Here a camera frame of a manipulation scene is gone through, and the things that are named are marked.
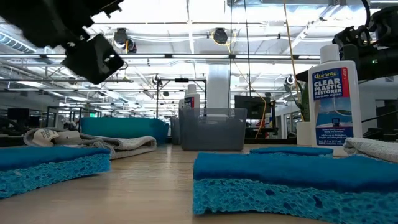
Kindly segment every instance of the towel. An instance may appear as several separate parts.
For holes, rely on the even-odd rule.
[[[90,136],[78,131],[60,128],[37,128],[25,133],[24,142],[28,146],[69,146],[98,147],[111,151],[111,159],[135,156],[156,149],[156,139],[144,136],[133,139]]]
[[[348,155],[364,155],[398,163],[398,144],[365,138],[347,138],[343,145]]]

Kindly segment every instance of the plastic container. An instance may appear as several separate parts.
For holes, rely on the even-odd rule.
[[[247,109],[182,108],[179,112],[183,150],[243,150]]]
[[[180,141],[180,118],[172,117],[170,119],[170,125],[172,130],[172,144],[179,145]]]
[[[200,107],[200,94],[197,93],[197,86],[189,84],[187,93],[184,96],[184,108],[199,108]]]
[[[308,71],[312,146],[345,156],[345,139],[362,137],[355,62],[340,61],[336,44],[322,47],[320,55],[321,64]]]
[[[138,138],[152,136],[158,144],[167,140],[169,124],[150,118],[82,118],[84,134],[110,138]]]

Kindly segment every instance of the white cloth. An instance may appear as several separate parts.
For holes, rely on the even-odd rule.
[[[349,155],[362,154],[398,163],[398,143],[365,138],[347,138],[343,147]]]
[[[120,159],[135,156],[145,152],[156,150],[156,139],[144,136],[133,139],[107,138],[101,136],[90,136],[78,131],[68,131],[58,128],[46,128],[56,134],[53,138],[55,146],[63,145],[70,147],[101,147],[111,151],[111,159]],[[36,132],[43,129],[32,129],[24,135],[24,142],[28,146],[49,146],[33,141]]]

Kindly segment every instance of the clear plastic bin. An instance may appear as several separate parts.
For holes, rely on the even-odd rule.
[[[180,118],[172,117],[170,119],[170,125],[172,130],[172,144],[179,145],[180,142]]]
[[[181,108],[179,113],[183,150],[243,150],[247,109]]]

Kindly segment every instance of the desk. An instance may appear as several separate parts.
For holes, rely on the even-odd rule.
[[[249,149],[260,145],[247,145]],[[325,223],[287,215],[192,215],[192,165],[197,152],[178,146],[112,162],[112,171],[0,200],[2,224]]]

